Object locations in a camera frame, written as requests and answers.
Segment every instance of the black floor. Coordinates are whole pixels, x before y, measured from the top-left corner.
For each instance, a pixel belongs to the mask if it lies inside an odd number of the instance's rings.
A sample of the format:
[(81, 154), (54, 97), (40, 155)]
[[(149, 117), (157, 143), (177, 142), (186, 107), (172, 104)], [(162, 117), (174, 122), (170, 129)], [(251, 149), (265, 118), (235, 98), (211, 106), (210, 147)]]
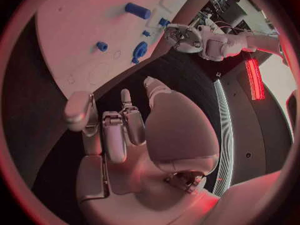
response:
[[(157, 78), (171, 89), (185, 94), (206, 114), (221, 142), (221, 125), (215, 88), (211, 80), (187, 54), (171, 50), (126, 78), (97, 101), (101, 114), (121, 110), (120, 91), (130, 90), (132, 102), (146, 120), (150, 108), (143, 81)], [(84, 156), (80, 133), (67, 131), (52, 149), (42, 165), (33, 186), (36, 196), (69, 224), (83, 224), (75, 197), (76, 174)], [(206, 189), (213, 190), (217, 169), (207, 177)]]

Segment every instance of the red led strip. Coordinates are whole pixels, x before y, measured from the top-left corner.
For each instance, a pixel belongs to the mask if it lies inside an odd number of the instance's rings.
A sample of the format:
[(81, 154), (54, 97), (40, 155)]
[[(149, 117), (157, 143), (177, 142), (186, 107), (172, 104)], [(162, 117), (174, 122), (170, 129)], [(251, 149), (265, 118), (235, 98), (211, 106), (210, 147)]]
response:
[(247, 60), (246, 69), (250, 82), (252, 100), (265, 99), (265, 88), (258, 61), (253, 58)]

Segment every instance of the red light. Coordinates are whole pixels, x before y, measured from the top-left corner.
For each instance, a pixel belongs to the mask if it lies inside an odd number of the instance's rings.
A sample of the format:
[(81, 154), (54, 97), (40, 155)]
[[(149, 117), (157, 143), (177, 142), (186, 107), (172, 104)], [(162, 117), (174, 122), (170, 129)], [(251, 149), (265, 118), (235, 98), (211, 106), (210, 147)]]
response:
[(265, 88), (258, 61), (253, 58), (247, 60), (246, 69), (250, 82), (252, 100), (265, 99)]

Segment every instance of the robotic arm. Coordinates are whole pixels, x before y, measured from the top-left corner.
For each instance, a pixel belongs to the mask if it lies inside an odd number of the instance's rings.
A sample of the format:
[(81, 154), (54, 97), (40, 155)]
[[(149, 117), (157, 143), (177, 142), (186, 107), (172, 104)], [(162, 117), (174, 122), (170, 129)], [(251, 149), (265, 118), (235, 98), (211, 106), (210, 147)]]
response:
[(238, 55), (241, 51), (256, 50), (277, 54), (282, 57), (280, 43), (276, 37), (241, 32), (238, 35), (213, 33), (207, 25), (183, 25), (170, 23), (164, 38), (179, 52), (198, 53), (206, 60), (222, 61)]

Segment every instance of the blue object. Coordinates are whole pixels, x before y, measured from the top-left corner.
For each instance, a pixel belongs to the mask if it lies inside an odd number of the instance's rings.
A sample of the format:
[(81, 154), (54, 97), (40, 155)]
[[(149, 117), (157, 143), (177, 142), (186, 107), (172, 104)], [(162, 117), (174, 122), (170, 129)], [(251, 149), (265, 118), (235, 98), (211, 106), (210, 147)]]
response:
[(160, 19), (159, 24), (162, 25), (163, 27), (168, 26), (171, 22), (167, 19), (164, 19), (163, 17)]
[(103, 41), (97, 42), (96, 45), (97, 45), (97, 48), (102, 52), (105, 52), (109, 48), (109, 46)]
[(142, 6), (136, 5), (134, 3), (127, 3), (125, 6), (125, 11), (140, 17), (141, 19), (148, 19), (151, 16), (151, 11)]
[(145, 41), (140, 42), (133, 51), (132, 62), (138, 64), (139, 58), (144, 56), (148, 50), (148, 44)]
[(150, 36), (150, 32), (148, 32), (148, 31), (146, 31), (146, 30), (144, 30), (144, 31), (142, 32), (142, 34), (143, 34), (144, 36), (146, 36), (146, 37), (149, 37), (149, 36)]

